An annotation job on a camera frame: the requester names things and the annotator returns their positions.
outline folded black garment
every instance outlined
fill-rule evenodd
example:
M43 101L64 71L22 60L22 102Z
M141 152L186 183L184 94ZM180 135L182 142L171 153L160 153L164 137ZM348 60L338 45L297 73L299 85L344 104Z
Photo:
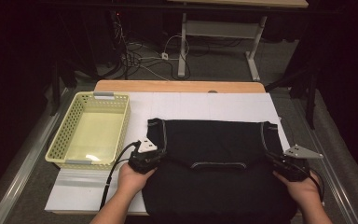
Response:
M147 137L167 150L143 189L156 223L290 223L296 203L272 174L265 151L282 152L276 124L148 121Z

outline desk leg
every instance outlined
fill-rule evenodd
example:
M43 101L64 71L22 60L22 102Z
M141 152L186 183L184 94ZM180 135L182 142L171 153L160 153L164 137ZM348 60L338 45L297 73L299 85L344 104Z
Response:
M257 67L255 66L255 51L257 50L258 43L260 42L261 35L263 34L264 26L266 25L267 17L262 17L260 23L258 24L254 44L251 51L246 51L246 60L249 64L249 69L251 71L252 80L260 81L260 76L257 72Z
M178 65L178 76L184 77L186 72L186 14L183 13L182 18L182 38L180 44L180 55Z

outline white paper sheet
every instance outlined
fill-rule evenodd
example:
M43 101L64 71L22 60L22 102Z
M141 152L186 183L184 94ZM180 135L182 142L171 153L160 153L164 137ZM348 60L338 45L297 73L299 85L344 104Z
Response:
M124 146L146 136L147 120L207 119L269 121L278 124L282 148L289 148L279 117L268 93L130 92L131 115ZM46 205L52 212L97 212L109 172L60 170ZM108 193L117 188L117 171ZM145 213L142 194L132 201L129 213Z

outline plastic basket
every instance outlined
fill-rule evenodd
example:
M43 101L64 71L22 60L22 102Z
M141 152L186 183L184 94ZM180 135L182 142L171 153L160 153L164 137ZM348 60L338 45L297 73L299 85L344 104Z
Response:
M109 170L122 150L130 97L120 93L76 94L46 154L60 168Z

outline black wall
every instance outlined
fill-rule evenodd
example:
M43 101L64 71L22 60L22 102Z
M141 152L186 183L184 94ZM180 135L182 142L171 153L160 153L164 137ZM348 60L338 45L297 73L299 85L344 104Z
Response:
M319 90L358 163L358 3L335 41L332 62L319 75Z
M0 178L46 107L49 57L33 2L0 2Z
M310 22L285 75L306 66L316 55L320 65L317 88L358 164L358 0L321 1L319 5L319 9L334 8L342 8L342 16Z

